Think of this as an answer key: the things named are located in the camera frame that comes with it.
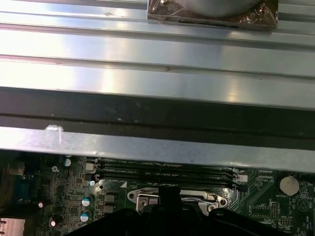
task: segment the electrolytic capacitor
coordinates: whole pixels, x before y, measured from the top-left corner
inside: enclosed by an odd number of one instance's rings
[[[66,166],[66,167],[71,166],[71,160],[70,160],[69,158],[66,158],[66,159],[63,161],[63,165]]]
[[[94,201],[94,195],[90,194],[83,198],[82,205],[88,207]]]
[[[64,218],[62,215],[53,215],[52,217],[50,217],[50,226],[55,227],[59,224],[62,224],[63,219]]]
[[[82,213],[80,219],[82,222],[87,222],[92,217],[92,213],[89,210],[86,210]]]

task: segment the capacitor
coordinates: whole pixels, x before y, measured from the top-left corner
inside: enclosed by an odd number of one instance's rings
[[[70,160],[69,158],[66,158],[66,159],[63,161],[63,165],[66,166],[66,167],[71,166],[71,160]]]
[[[50,217],[50,226],[55,227],[56,225],[62,224],[63,219],[62,215],[53,215]]]
[[[293,176],[285,176],[280,180],[279,188],[287,196],[293,196],[299,192],[300,183]]]
[[[94,195],[90,194],[83,198],[82,205],[88,207],[94,201]]]
[[[86,210],[82,213],[80,219],[82,222],[87,222],[88,220],[90,220],[92,216],[92,213],[89,210]]]
[[[89,182],[89,186],[94,186],[94,185],[95,185],[95,181],[94,180]]]
[[[44,203],[39,202],[39,203],[38,203],[38,207],[39,207],[39,208],[43,208],[43,207],[44,207]]]

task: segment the reflective metal surface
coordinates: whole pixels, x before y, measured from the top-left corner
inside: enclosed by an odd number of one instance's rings
[[[315,173],[315,151],[0,127],[0,149]]]
[[[261,0],[175,0],[187,10],[210,17],[227,17],[243,13]]]
[[[0,86],[315,107],[310,1],[283,0],[273,33],[148,22],[144,0],[103,5],[2,1]]]

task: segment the screw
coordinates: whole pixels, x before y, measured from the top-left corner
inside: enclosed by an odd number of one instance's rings
[[[165,6],[167,4],[168,0],[160,0],[160,5]]]
[[[209,206],[208,206],[208,211],[209,211],[209,212],[212,211],[212,210],[214,210],[214,209],[216,209],[216,206],[214,206],[214,205],[209,205]]]
[[[56,173],[56,172],[59,172],[59,168],[57,166],[53,166],[51,168],[52,172]]]
[[[266,14],[268,12],[268,7],[265,3],[259,6],[258,13],[260,15]]]
[[[141,206],[146,206],[147,205],[147,201],[146,200],[142,200],[141,202],[140,202],[140,204],[141,204]]]

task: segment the silver metal edge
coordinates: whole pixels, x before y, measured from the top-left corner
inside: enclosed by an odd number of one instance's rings
[[[0,127],[0,149],[315,173],[315,151]]]

